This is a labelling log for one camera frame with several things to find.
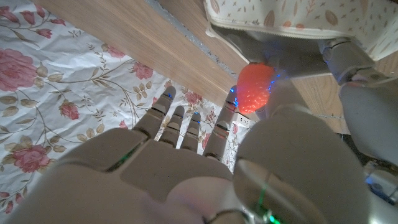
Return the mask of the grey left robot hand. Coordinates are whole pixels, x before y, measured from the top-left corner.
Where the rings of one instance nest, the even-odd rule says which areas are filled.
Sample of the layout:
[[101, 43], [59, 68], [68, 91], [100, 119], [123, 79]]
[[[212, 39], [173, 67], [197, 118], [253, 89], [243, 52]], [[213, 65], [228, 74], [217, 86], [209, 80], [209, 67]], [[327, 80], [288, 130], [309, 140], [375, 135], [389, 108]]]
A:
[[357, 149], [373, 160], [365, 166], [371, 192], [397, 205], [397, 78], [375, 68], [355, 42], [318, 41], [319, 51], [341, 90], [343, 114]]

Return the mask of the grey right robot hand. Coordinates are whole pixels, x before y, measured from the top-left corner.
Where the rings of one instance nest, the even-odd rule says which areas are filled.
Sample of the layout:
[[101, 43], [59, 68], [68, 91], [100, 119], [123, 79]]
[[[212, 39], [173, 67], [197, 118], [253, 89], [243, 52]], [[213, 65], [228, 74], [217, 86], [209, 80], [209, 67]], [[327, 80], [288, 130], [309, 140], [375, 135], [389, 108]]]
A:
[[198, 120], [181, 145], [177, 110], [155, 140], [175, 89], [131, 129], [114, 128], [76, 147], [44, 173], [9, 223], [367, 223], [371, 202], [361, 164], [312, 115], [290, 80], [271, 86], [266, 118], [222, 163], [234, 89], [203, 154]]

